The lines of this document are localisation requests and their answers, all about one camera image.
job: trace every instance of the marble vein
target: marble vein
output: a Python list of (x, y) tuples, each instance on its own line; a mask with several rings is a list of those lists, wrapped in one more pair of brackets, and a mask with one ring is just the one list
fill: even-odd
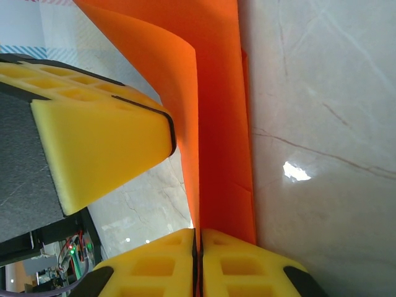
[(294, 147), (298, 147), (300, 149), (307, 150), (307, 151), (310, 151), (312, 153), (317, 153), (317, 154), (322, 155), (322, 156), (326, 156), (326, 157), (329, 157), (329, 158), (336, 159), (336, 160), (341, 161), (343, 163), (346, 163), (346, 164), (348, 164), (350, 166), (353, 166), (353, 167), (355, 167), (357, 169), (360, 169), (360, 170), (363, 170), (365, 172), (371, 173), (374, 176), (396, 181), (396, 173), (394, 171), (390, 171), (390, 170), (387, 170), (387, 169), (384, 169), (384, 168), (381, 168), (381, 167), (378, 167), (378, 166), (363, 166), (363, 165), (359, 165), (359, 164), (357, 164), (357, 163), (355, 163), (353, 161), (349, 161), (349, 160), (344, 159), (342, 157), (339, 157), (339, 156), (336, 156), (336, 155), (332, 155), (330, 153), (320, 152), (318, 150), (314, 150), (313, 148), (305, 147), (305, 146), (300, 145), (300, 144), (295, 144), (295, 143), (290, 142), (289, 140), (283, 139), (283, 138), (281, 138), (279, 136), (271, 135), (267, 131), (265, 131), (265, 130), (263, 130), (261, 128), (255, 127), (255, 129), (259, 130), (260, 132), (253, 132), (253, 135), (261, 136), (261, 137), (268, 137), (268, 138), (272, 138), (272, 139), (277, 139), (277, 140), (279, 140), (279, 141), (281, 141), (283, 143), (286, 143), (288, 145), (291, 145), (291, 146), (294, 146)]

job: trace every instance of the cable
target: cable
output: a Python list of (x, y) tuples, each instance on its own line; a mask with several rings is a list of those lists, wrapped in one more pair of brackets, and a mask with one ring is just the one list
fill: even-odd
[(72, 266), (73, 273), (77, 277), (77, 274), (75, 274), (75, 268), (74, 268), (73, 259), (70, 260), (70, 263), (72, 264), (71, 266)]
[(42, 292), (42, 293), (14, 293), (14, 292), (0, 290), (0, 296), (1, 297), (23, 297), (23, 296), (24, 297), (53, 297), (53, 296), (57, 296), (62, 293), (65, 293), (67, 291), (73, 290), (84, 279), (84, 277), (88, 274), (88, 270), (89, 270), (89, 258), (88, 258), (88, 252), (85, 249), (84, 239), (83, 239), (83, 245), (84, 245), (85, 270), (84, 270), (84, 273), (82, 274), (81, 278), (79, 280), (77, 280), (76, 282), (72, 283), (71, 285), (60, 288), (60, 289), (55, 289), (52, 291)]

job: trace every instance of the blue striped tape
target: blue striped tape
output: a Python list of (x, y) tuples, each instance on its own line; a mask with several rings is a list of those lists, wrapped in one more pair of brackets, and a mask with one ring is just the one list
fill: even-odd
[(46, 48), (39, 46), (16, 46), (16, 45), (0, 45), (0, 53), (7, 54), (28, 54), (36, 59), (46, 59)]

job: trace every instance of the orange panel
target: orange panel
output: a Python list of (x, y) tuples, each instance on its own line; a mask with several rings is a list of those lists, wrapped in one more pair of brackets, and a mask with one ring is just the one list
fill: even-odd
[(236, 0), (75, 1), (173, 115), (196, 228), (255, 243)]

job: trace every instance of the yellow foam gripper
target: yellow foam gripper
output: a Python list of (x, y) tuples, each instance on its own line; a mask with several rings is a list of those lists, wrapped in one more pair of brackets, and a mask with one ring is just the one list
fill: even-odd
[(27, 62), (0, 62), (0, 82), (37, 95), (31, 109), (66, 215), (159, 164), (176, 148), (169, 112), (132, 87)]

